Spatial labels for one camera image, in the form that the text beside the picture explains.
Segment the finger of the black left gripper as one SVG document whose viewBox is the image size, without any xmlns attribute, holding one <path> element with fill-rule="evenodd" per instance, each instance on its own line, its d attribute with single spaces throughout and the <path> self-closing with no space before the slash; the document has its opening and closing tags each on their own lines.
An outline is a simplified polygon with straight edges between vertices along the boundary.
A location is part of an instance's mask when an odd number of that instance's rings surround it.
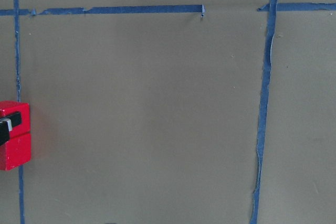
<svg viewBox="0 0 336 224">
<path fill-rule="evenodd" d="M 10 132 L 14 127 L 22 123 L 20 112 L 14 112 L 1 118 L 0 144 L 3 145 L 10 140 Z"/>
</svg>

